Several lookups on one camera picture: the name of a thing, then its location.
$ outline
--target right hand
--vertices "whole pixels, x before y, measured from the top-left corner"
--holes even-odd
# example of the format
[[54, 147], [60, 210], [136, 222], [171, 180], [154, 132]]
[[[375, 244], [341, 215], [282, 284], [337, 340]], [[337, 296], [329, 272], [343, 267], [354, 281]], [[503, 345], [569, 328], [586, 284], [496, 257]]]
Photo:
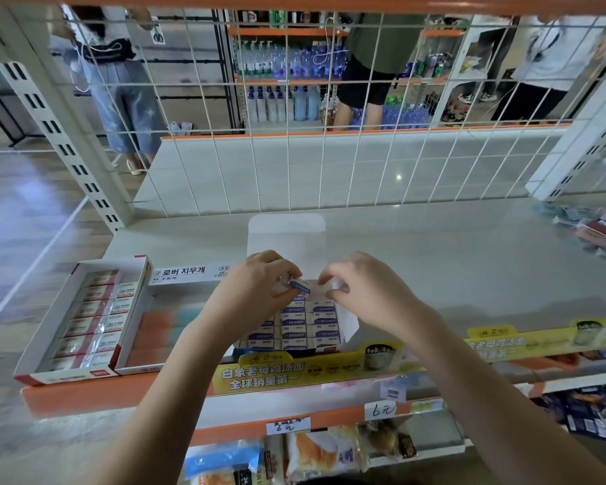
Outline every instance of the right hand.
[[327, 296], [369, 325], [402, 338], [415, 322], [440, 322], [439, 313], [420, 301], [402, 279], [381, 260], [355, 252], [321, 272], [319, 285], [340, 277], [347, 287]]

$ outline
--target black waist bag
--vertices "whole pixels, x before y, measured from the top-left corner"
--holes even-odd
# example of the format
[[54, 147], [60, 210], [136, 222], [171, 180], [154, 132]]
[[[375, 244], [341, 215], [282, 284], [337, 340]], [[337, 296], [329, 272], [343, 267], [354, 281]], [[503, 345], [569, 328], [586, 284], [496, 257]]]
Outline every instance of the black waist bag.
[[136, 56], [129, 39], [115, 39], [101, 46], [88, 46], [76, 41], [76, 48], [83, 59], [92, 64], [121, 63]]

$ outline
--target blue jeans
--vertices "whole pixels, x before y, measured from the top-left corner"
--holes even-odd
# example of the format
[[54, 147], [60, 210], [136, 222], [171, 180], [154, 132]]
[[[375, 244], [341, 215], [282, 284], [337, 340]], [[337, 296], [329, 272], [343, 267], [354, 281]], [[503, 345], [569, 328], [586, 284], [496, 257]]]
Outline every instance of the blue jeans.
[[[149, 131], [166, 130], [166, 123], [143, 64], [139, 61], [91, 64], [82, 57], [79, 59], [110, 148], [116, 153], [134, 154], [136, 145], [141, 153], [156, 154], [162, 144], [162, 133]], [[106, 87], [104, 83], [120, 85]]]

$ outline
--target person in green shirt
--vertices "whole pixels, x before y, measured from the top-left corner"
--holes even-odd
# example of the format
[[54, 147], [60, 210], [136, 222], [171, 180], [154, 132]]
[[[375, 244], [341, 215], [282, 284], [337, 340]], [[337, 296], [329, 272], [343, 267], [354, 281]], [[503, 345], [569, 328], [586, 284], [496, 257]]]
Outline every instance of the person in green shirt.
[[[365, 128], [379, 128], [388, 89], [396, 75], [404, 71], [424, 23], [425, 15], [390, 13], [384, 14], [383, 20], [380, 13], [359, 15], [357, 24], [372, 27], [354, 27], [347, 36], [349, 58], [341, 76], [342, 82], [346, 83], [341, 83], [337, 92], [339, 103], [334, 129], [346, 130], [352, 119], [352, 109], [364, 107]], [[368, 80], [378, 83], [370, 83], [369, 88]]]

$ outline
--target white floor line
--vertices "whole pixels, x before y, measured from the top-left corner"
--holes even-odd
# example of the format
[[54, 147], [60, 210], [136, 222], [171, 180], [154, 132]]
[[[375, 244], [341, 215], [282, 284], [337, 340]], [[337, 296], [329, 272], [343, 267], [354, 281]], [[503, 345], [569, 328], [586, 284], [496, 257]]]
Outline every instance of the white floor line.
[[20, 279], [18, 279], [18, 282], [16, 282], [16, 284], [13, 285], [13, 287], [9, 290], [9, 292], [7, 293], [7, 296], [5, 296], [2, 301], [0, 301], [0, 313], [2, 313], [2, 310], [7, 305], [7, 303], [9, 301], [11, 301], [11, 298], [13, 297], [14, 294], [16, 294], [16, 291], [18, 289], [20, 289], [20, 287], [23, 285], [24, 281], [26, 281], [27, 278], [30, 276], [30, 274], [33, 272], [33, 270], [36, 269], [36, 267], [38, 266], [38, 264], [40, 263], [42, 258], [47, 254], [47, 252], [49, 252], [49, 249], [52, 248], [54, 243], [56, 243], [56, 240], [59, 239], [59, 237], [67, 229], [67, 227], [70, 225], [70, 223], [72, 221], [74, 221], [74, 218], [76, 218], [76, 215], [79, 214], [79, 211], [81, 211], [82, 207], [85, 205], [86, 202], [88, 202], [88, 198], [84, 197], [83, 200], [81, 201], [81, 203], [76, 207], [76, 209], [74, 211], [72, 211], [72, 214], [70, 215], [70, 217], [67, 218], [65, 223], [63, 223], [63, 226], [56, 232], [56, 234], [49, 241], [49, 243], [46, 244], [45, 247], [40, 251], [40, 253], [34, 259], [32, 264], [29, 267], [27, 267], [27, 270], [20, 277]]

